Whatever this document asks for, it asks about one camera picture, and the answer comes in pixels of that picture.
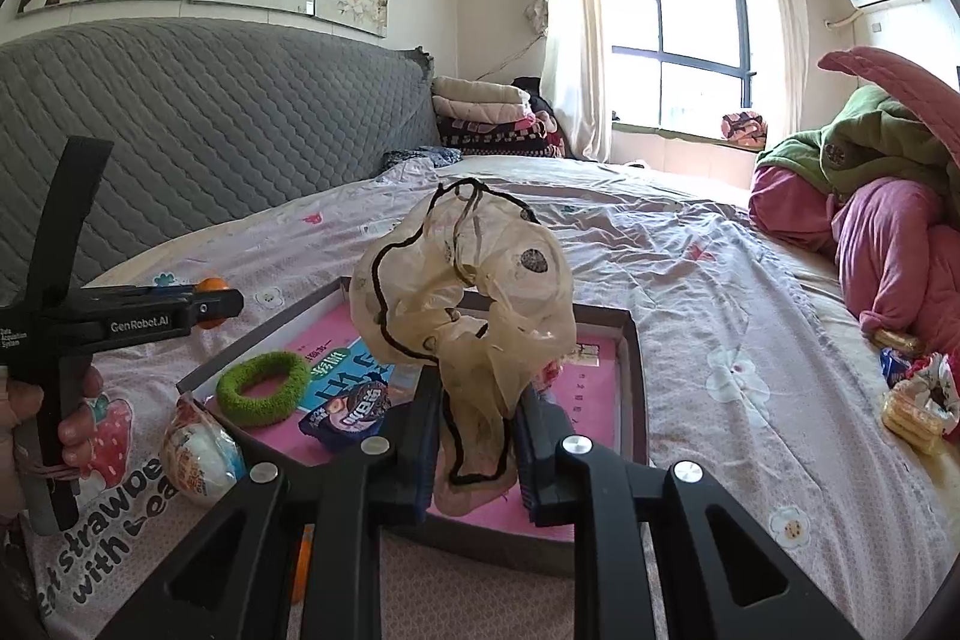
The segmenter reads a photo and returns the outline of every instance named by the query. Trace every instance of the window sill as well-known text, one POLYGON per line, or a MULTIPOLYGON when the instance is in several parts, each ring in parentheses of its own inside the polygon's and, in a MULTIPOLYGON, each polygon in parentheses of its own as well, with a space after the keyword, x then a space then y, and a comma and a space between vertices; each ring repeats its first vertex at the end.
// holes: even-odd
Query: window sill
POLYGON ((756 155, 763 152, 760 148, 743 148, 741 145, 735 145, 733 142, 727 142, 725 139, 712 139, 710 137, 701 137, 696 134, 686 134, 683 131, 672 131, 668 128, 655 128, 650 125, 626 124, 626 122, 616 122, 613 124, 614 131, 623 131, 626 134, 653 134, 664 139, 679 139, 683 142, 698 143, 698 145, 717 145, 719 148, 733 148, 742 150, 746 153, 756 155))

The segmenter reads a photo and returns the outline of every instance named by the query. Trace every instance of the black dot on scrunchie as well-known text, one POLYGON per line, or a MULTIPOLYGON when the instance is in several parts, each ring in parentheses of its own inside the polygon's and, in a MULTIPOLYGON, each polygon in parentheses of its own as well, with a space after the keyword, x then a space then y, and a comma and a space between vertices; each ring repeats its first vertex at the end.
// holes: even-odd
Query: black dot on scrunchie
POLYGON ((546 263, 546 258, 544 258, 544 254, 533 247, 531 247, 529 250, 523 251, 523 254, 520 256, 520 263, 524 269, 529 269, 529 271, 536 272, 538 274, 547 271, 549 268, 549 265, 546 263))

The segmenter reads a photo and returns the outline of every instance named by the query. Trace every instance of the white quilt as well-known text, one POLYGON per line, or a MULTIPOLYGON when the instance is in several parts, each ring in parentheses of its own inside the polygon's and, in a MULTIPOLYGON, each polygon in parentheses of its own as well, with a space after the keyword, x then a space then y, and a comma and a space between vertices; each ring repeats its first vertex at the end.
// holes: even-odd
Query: white quilt
MULTIPOLYGON (((242 316, 221 329, 98 357, 107 396, 134 411, 127 476, 151 474, 146 465, 181 377, 279 307, 349 275, 372 235, 441 176, 457 175, 481 176, 534 207, 568 254, 577 301, 632 311, 652 461, 704 464, 865 638, 901 640, 955 555, 930 478, 909 448, 877 426, 875 378, 845 359, 771 245, 741 211, 690 196, 699 186, 685 178, 570 161, 467 160, 438 172, 412 161, 119 266, 99 282, 219 275, 247 301, 242 316)), ((707 187, 714 199, 723 197, 716 184, 707 187)), ((736 202, 742 191, 726 196, 736 202)), ((102 512, 103 525, 91 525, 91 514, 123 485, 92 497, 82 511, 83 540, 74 533, 32 541, 38 588, 54 598, 47 599, 47 623, 55 637, 95 634, 196 522, 200 511, 165 495, 161 480, 124 494, 126 509, 118 517, 102 512), (157 493, 162 509, 151 500, 157 493), (85 562, 104 540, 116 541, 112 550, 122 555, 96 581, 85 562)), ((86 487, 85 496, 94 490, 86 487)), ((389 536, 382 595, 388 638, 572 636, 570 581, 389 536)))

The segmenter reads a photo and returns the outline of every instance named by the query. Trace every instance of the silver screw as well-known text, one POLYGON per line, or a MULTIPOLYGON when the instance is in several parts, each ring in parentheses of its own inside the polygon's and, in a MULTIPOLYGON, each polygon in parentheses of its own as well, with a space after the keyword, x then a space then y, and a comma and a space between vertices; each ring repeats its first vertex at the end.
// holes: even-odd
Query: silver screw
POLYGON ((563 438, 563 450, 568 453, 589 453, 590 448, 593 447, 593 443, 590 441, 589 437, 584 437, 582 434, 570 434, 569 437, 563 438))
POLYGON ((280 475, 280 470, 277 469, 276 464, 272 464, 270 461, 261 461, 261 463, 251 467, 250 470, 250 479, 253 482, 277 480, 277 475, 280 475))
POLYGON ((360 443, 360 450, 367 456, 381 456, 390 450, 390 440, 386 437, 367 437, 360 443))
POLYGON ((683 482, 700 482, 704 477, 704 468, 696 461, 678 461, 674 464, 673 474, 683 482))

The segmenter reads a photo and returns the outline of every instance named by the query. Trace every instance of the green jacket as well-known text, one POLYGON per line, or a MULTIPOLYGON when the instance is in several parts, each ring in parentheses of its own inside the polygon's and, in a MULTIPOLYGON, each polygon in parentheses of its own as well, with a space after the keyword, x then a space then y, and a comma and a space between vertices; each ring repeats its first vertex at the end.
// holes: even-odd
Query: green jacket
POLYGON ((949 151, 877 85, 854 91, 831 124, 800 131, 757 155, 757 167, 785 167, 841 201, 880 177, 913 180, 947 197, 952 216, 960 215, 960 170, 949 151))

